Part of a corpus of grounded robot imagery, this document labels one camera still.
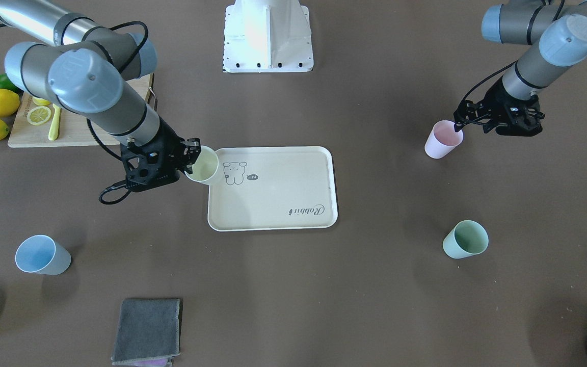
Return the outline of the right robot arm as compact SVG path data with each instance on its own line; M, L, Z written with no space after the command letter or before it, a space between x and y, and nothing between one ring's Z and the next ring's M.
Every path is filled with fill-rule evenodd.
M10 81L114 137L129 191L151 190L193 173L200 140L178 137L128 83L156 69L147 34L117 33L51 1L0 1L0 23L36 39L7 51Z

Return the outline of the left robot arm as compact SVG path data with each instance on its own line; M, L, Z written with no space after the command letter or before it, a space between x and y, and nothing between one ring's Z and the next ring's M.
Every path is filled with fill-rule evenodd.
M466 97L454 112L454 130L482 126L503 136L533 137L542 132L538 94L573 65L587 58L587 1L566 6L547 1L510 1L490 7L482 19L484 39L528 45L501 78L473 102Z

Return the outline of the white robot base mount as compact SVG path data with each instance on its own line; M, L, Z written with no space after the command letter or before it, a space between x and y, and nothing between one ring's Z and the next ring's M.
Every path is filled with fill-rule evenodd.
M226 7L224 72L292 73L313 68L308 7L299 1L235 1Z

